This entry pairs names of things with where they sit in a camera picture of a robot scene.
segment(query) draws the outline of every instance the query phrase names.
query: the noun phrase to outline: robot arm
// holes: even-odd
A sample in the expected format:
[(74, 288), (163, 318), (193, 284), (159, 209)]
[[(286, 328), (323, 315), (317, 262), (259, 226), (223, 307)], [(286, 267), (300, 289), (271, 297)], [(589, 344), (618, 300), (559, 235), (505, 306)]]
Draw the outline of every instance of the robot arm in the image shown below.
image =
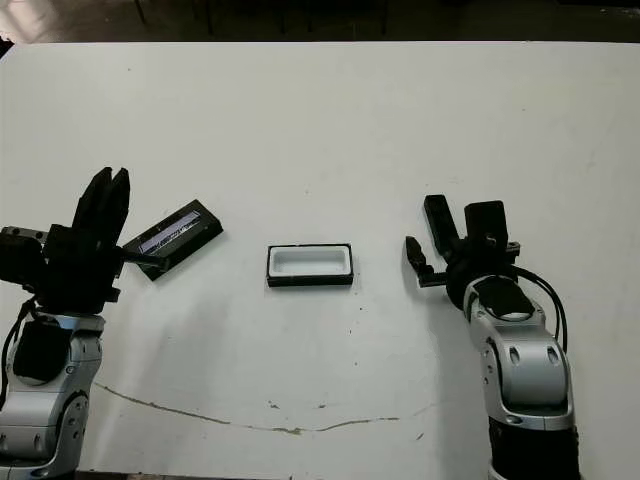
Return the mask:
[[(427, 196), (425, 210), (447, 271), (434, 273), (413, 237), (406, 240), (407, 257), (420, 285), (445, 285), (469, 321), (489, 416), (489, 479), (579, 480), (566, 321), (557, 294), (513, 265), (520, 246), (508, 242), (501, 202), (467, 206), (465, 239), (458, 238), (444, 196)], [(544, 282), (554, 298), (562, 348), (545, 327), (542, 307), (518, 285), (519, 276)]]
[(112, 284), (125, 261), (166, 268), (116, 246), (128, 205), (127, 171), (112, 178), (105, 168), (78, 202), (71, 227), (0, 233), (0, 279), (34, 295), (2, 351), (0, 480), (71, 478), (78, 466), (102, 359), (98, 314), (117, 301)]

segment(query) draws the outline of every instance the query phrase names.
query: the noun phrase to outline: black rectangular box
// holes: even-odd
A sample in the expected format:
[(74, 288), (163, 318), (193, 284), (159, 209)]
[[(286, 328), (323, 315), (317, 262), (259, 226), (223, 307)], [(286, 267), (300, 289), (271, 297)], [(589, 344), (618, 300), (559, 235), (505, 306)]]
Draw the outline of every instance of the black rectangular box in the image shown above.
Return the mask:
[[(133, 253), (168, 259), (165, 270), (168, 271), (222, 231), (220, 220), (198, 200), (194, 200), (138, 235), (123, 248)], [(151, 280), (165, 273), (148, 265), (141, 265), (140, 269)]]

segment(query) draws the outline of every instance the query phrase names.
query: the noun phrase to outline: black sleeve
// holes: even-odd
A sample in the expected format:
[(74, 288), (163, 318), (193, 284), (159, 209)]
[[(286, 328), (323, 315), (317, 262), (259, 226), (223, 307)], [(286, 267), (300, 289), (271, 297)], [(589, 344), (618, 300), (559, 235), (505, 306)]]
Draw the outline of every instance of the black sleeve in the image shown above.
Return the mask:
[(492, 464), (507, 480), (580, 480), (578, 431), (526, 430), (489, 418)]

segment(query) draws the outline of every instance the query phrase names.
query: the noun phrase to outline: table surface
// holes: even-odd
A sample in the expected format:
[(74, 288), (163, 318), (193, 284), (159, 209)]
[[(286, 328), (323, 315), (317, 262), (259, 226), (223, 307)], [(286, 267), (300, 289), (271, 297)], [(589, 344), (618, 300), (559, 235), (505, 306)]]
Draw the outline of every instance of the table surface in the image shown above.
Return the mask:
[[(519, 264), (568, 312), (585, 478), (635, 477), (639, 84), (634, 45), (11, 50), (2, 224), (69, 224), (111, 165), (131, 175), (123, 242), (194, 198), (225, 228), (155, 283), (125, 267), (81, 468), (485, 478), (466, 321), (403, 259), (407, 234), (434, 259), (421, 205), (445, 193), (460, 229), (467, 203), (505, 202)], [(298, 242), (350, 242), (353, 286), (269, 289), (267, 246)], [(6, 330), (25, 293), (0, 292)]]

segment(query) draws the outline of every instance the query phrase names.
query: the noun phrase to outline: black cable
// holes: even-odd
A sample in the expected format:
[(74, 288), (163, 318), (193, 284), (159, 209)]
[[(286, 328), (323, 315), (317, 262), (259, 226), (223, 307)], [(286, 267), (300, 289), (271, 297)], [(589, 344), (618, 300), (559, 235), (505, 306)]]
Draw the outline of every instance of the black cable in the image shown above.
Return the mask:
[(9, 346), (12, 342), (18, 340), (18, 335), (20, 333), (20, 325), (22, 321), (25, 319), (27, 314), (34, 310), (36, 306), (36, 297), (27, 300), (20, 307), (20, 312), (18, 313), (18, 318), (15, 323), (9, 330), (9, 334), (4, 341), (4, 345), (2, 346), (2, 391), (0, 392), (0, 410), (4, 407), (4, 403), (7, 401), (7, 386), (9, 385), (9, 376), (7, 374), (7, 356), (9, 354)]
[[(556, 309), (556, 322), (559, 321), (559, 323), (562, 325), (562, 350), (564, 350), (564, 352), (566, 353), (569, 347), (569, 331), (567, 329), (567, 316), (564, 311), (564, 306), (562, 305), (562, 300), (560, 300), (560, 297), (553, 289), (551, 284), (549, 284), (549, 282), (547, 282), (542, 277), (522, 267), (517, 267), (514, 265), (512, 268), (516, 275), (522, 278), (526, 278), (530, 282), (538, 285), (547, 293), (547, 295), (551, 297), (551, 300), (553, 300), (553, 305)], [(558, 333), (559, 325), (558, 323), (556, 323), (556, 338), (558, 338)]]
[[(547, 289), (547, 287), (545, 287), (542, 283), (538, 283), (535, 282), (533, 280), (530, 280), (531, 283), (534, 283), (535, 285), (537, 285), (538, 287), (540, 287), (542, 290), (544, 290), (544, 292), (549, 295), (549, 297), (552, 296), (552, 293), (550, 290)], [(560, 309), (558, 308), (558, 304), (556, 302), (553, 302), (553, 308), (555, 309), (556, 312), (556, 325), (555, 325), (555, 331), (553, 333), (553, 338), (555, 338), (556, 340), (558, 340), (558, 337), (560, 335)]]

